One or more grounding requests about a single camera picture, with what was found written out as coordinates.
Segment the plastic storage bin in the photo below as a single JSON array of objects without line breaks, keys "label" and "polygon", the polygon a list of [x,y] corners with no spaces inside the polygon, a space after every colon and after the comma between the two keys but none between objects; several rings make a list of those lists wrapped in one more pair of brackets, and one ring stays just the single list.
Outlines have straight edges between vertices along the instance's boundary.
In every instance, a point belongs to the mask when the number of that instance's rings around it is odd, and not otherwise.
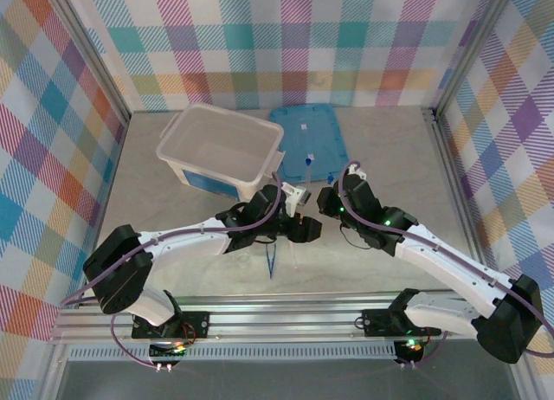
[{"label": "plastic storage bin", "polygon": [[158,157],[184,184],[247,201],[277,171],[283,128],[205,104],[192,104],[160,135]]}]

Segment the blue lid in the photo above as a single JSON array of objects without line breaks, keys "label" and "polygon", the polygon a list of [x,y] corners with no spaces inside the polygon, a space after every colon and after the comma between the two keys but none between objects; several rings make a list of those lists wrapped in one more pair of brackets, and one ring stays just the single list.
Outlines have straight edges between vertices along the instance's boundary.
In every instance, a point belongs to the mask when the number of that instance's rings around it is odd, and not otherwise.
[{"label": "blue lid", "polygon": [[279,168],[284,181],[304,182],[308,166],[312,181],[327,180],[337,177],[348,163],[345,142],[331,105],[276,108],[269,119],[285,129],[279,147],[285,152]]}]

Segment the white plastic container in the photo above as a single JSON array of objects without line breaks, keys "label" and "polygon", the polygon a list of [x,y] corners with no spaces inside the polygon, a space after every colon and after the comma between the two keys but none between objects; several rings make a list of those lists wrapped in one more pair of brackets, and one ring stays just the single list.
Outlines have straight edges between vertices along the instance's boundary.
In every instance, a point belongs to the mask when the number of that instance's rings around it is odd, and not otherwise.
[{"label": "white plastic container", "polygon": [[279,168],[283,133],[275,123],[196,103],[170,121],[156,154],[184,184],[249,201]]}]

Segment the blue plastic tray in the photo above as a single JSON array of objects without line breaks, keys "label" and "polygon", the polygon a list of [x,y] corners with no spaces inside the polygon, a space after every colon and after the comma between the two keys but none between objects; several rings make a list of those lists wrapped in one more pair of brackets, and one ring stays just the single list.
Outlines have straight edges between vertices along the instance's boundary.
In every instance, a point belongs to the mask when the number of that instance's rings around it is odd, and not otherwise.
[{"label": "blue plastic tray", "polygon": [[285,129],[279,149],[285,153],[279,168],[281,179],[288,183],[306,180],[306,159],[310,158],[310,179],[335,178],[348,163],[337,116],[328,104],[307,104],[276,108],[269,119]]}]

